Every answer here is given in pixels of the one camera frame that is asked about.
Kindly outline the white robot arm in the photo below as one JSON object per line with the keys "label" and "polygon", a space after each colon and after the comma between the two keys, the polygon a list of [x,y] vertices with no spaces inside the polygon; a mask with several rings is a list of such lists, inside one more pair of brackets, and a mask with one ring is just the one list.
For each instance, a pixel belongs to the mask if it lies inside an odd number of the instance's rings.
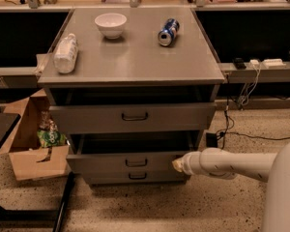
{"label": "white robot arm", "polygon": [[261,232],[290,232],[290,142],[278,153],[229,153],[219,148],[172,161],[178,172],[233,179],[240,174],[267,183]]}

